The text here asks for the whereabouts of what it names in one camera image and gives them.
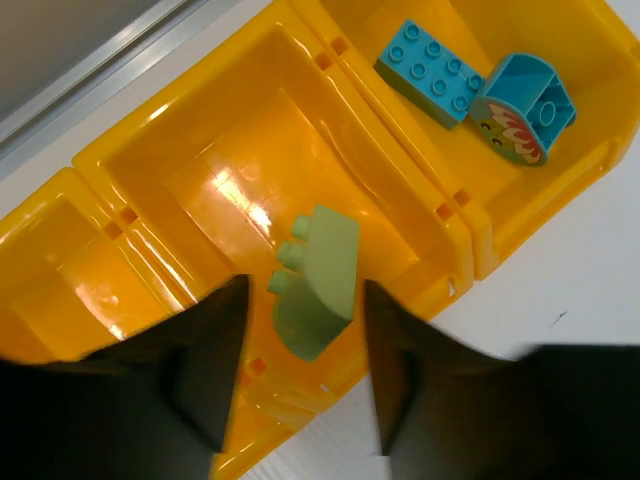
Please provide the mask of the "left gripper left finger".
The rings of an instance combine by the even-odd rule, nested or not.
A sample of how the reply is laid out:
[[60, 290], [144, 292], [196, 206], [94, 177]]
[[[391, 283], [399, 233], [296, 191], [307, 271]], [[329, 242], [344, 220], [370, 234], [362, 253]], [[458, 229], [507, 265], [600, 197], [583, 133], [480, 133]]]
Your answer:
[[224, 446], [250, 279], [74, 362], [1, 363], [5, 479], [205, 479]]

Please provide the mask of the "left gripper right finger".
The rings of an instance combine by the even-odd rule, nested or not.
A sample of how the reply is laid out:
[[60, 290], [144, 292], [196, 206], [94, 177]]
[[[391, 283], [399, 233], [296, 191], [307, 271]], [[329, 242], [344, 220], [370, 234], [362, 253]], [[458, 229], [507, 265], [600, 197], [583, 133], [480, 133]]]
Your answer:
[[635, 479], [639, 350], [485, 355], [364, 284], [381, 452], [395, 479]]

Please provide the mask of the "light green curved lego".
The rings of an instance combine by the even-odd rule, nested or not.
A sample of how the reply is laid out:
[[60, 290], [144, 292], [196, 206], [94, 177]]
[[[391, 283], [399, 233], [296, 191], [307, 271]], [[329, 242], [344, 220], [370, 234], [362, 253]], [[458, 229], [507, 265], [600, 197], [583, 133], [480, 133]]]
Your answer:
[[353, 321], [359, 223], [323, 205], [296, 217], [292, 241], [276, 259], [269, 279], [276, 296], [273, 327], [280, 341], [303, 361], [315, 360]]

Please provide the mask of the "blue round lego brick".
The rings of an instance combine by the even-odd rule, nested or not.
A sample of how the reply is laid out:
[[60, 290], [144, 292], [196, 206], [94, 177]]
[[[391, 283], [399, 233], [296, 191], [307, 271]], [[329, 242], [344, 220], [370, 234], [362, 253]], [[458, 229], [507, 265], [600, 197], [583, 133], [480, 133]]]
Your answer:
[[542, 166], [577, 116], [558, 73], [528, 53], [504, 57], [470, 104], [469, 115], [500, 156], [524, 166]]

